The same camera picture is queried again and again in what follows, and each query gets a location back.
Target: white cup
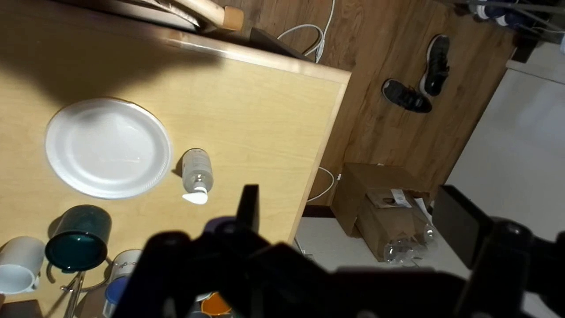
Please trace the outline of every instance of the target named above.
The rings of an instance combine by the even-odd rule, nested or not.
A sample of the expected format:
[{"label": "white cup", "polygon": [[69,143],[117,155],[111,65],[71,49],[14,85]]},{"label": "white cup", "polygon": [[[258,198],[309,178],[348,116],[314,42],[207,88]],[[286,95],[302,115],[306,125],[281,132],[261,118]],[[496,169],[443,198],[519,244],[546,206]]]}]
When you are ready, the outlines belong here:
[{"label": "white cup", "polygon": [[118,279],[118,277],[124,277],[124,275],[131,275],[138,265],[138,259],[141,256],[141,249],[127,249],[127,251],[122,251],[115,259],[113,259],[113,265],[111,265],[111,274],[110,274],[110,282]]},{"label": "white cup", "polygon": [[122,251],[111,265],[108,286],[106,286],[106,300],[103,307],[103,316],[108,318],[113,314],[118,295],[122,295],[124,286],[127,284],[129,275],[134,272],[138,259],[141,256],[141,249],[127,249]]},{"label": "white cup", "polygon": [[34,291],[44,258],[44,244],[34,236],[16,236],[0,249],[0,293]]}]

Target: wooden panel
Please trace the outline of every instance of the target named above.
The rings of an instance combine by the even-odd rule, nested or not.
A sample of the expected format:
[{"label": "wooden panel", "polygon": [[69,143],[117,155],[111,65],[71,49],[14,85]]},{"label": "wooden panel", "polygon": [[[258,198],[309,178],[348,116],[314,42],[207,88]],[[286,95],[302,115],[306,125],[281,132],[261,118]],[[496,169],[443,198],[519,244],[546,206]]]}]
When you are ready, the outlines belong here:
[{"label": "wooden panel", "polygon": [[[299,23],[325,24],[330,0],[224,0],[274,35]],[[284,39],[307,47],[316,32]],[[429,115],[408,113],[382,97],[385,77],[419,85],[434,33],[452,39],[452,72]],[[408,169],[429,191],[445,182],[484,111],[512,53],[512,32],[456,16],[434,0],[337,0],[329,32],[327,65],[352,70],[352,81],[325,150],[323,166],[382,162]],[[320,173],[313,194],[327,185]]]},{"label": "wooden panel", "polygon": [[[48,240],[53,219],[94,203],[113,217],[113,258],[157,231],[200,235],[208,219],[235,213],[244,183],[261,187],[261,235],[293,236],[346,72],[41,0],[2,1],[0,37],[0,242]],[[184,201],[173,173],[140,198],[115,201],[58,180],[44,153],[48,122],[64,106],[101,95],[154,113],[175,160],[191,146],[208,150],[216,176],[208,205]],[[88,272],[87,284],[103,270]],[[9,300],[39,297],[46,314],[64,281],[43,275],[37,293]]]}]

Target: white cable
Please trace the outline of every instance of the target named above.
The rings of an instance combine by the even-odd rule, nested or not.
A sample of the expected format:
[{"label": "white cable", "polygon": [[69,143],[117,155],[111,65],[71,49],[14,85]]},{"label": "white cable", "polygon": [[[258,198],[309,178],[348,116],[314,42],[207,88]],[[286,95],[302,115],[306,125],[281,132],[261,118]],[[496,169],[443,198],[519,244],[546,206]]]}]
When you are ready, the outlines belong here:
[{"label": "white cable", "polygon": [[318,166],[318,169],[325,171],[330,176],[330,185],[325,191],[321,191],[320,194],[316,194],[314,198],[309,198],[307,203],[316,201],[321,196],[329,194],[336,185],[336,176],[334,176],[334,173],[330,169],[327,169],[323,166]]},{"label": "white cable", "polygon": [[306,251],[302,249],[302,245],[300,245],[300,242],[299,242],[297,236],[295,236],[295,245],[297,245],[297,249],[299,249],[302,254],[306,254]]},{"label": "white cable", "polygon": [[332,0],[332,7],[330,7],[330,14],[329,14],[329,21],[325,23],[325,28],[318,26],[318,24],[313,24],[313,23],[304,23],[304,24],[297,24],[297,26],[291,26],[288,28],[286,32],[283,32],[277,39],[283,39],[284,35],[295,32],[295,30],[302,30],[302,28],[314,28],[318,30],[318,39],[316,42],[306,49],[304,56],[311,56],[313,53],[316,53],[314,56],[314,62],[320,63],[321,56],[323,56],[323,49],[325,49],[325,37],[330,30],[330,24],[332,24],[332,19],[334,19],[334,12],[336,12],[336,1],[337,0]]},{"label": "white cable", "polygon": [[194,16],[187,14],[184,9],[177,7],[177,3],[173,1],[168,1],[168,0],[141,0],[140,3],[148,3],[148,5],[154,5],[154,7],[159,7],[173,16],[178,16],[180,19],[187,21],[193,24],[193,28],[200,28],[200,23]]}]

